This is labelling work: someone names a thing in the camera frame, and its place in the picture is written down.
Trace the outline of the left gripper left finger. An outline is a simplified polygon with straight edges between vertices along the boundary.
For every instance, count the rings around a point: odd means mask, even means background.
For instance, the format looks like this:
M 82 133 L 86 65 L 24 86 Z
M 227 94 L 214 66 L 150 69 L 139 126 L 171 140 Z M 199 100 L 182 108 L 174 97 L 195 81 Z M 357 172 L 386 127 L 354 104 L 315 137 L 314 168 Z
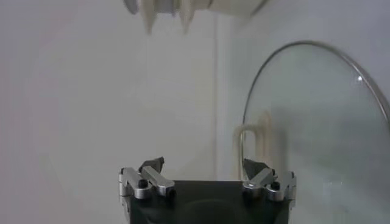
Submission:
M 164 157 L 159 157 L 144 161 L 138 169 L 121 168 L 118 174 L 119 196 L 146 200 L 155 192 L 164 198 L 175 197 L 175 182 L 161 174 L 164 163 Z

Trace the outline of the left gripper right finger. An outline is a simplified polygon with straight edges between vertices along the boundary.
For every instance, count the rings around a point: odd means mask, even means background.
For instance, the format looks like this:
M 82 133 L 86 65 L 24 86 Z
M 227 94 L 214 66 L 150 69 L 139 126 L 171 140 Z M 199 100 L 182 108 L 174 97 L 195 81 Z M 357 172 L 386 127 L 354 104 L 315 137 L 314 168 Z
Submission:
M 296 199 L 296 175 L 284 172 L 280 175 L 265 163 L 243 159 L 243 168 L 248 180 L 243 182 L 243 191 L 253 198 L 265 195 L 269 201 L 294 201 Z

